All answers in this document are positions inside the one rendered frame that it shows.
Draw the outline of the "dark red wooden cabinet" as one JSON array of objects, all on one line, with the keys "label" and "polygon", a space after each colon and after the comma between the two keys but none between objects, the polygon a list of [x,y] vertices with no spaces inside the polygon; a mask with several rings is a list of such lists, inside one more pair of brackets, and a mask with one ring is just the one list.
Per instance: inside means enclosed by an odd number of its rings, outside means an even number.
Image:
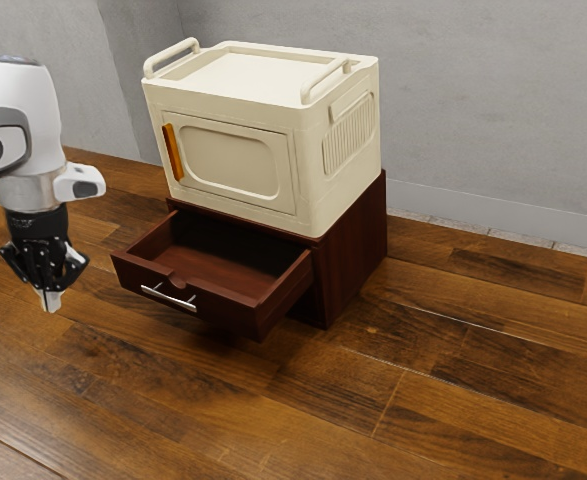
[{"label": "dark red wooden cabinet", "polygon": [[288,315],[329,328],[387,254],[386,172],[381,171],[335,223],[318,238],[166,198],[168,208],[202,214],[263,237],[289,241],[311,252],[314,280]]}]

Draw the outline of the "cream box with lid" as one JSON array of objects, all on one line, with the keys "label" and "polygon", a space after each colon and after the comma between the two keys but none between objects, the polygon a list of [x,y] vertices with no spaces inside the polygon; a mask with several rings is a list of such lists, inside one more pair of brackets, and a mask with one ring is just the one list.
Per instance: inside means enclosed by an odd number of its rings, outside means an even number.
[{"label": "cream box with lid", "polygon": [[141,85],[175,199],[318,238],[381,175],[374,56],[187,38]]}]

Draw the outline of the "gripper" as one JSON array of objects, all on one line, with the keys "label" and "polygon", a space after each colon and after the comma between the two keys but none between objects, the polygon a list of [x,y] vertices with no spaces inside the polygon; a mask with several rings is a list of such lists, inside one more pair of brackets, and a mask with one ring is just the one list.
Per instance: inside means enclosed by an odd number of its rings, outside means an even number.
[{"label": "gripper", "polygon": [[29,251],[23,254],[11,241],[0,247],[0,256],[15,275],[34,289],[44,311],[54,313],[61,307],[61,297],[89,265],[90,258],[78,252],[68,240],[69,216],[65,203],[58,207],[35,213],[18,212],[5,209],[5,218],[11,240],[50,240],[64,241],[62,257],[50,271],[47,293],[42,289],[37,268]]}]

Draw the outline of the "dark red open drawer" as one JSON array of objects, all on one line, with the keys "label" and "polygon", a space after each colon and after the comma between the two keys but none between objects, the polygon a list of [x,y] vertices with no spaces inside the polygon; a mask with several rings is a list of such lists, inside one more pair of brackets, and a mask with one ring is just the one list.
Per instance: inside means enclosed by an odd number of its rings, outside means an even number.
[{"label": "dark red open drawer", "polygon": [[255,341],[313,282],[308,249],[187,210],[172,211],[112,261],[124,288]]}]

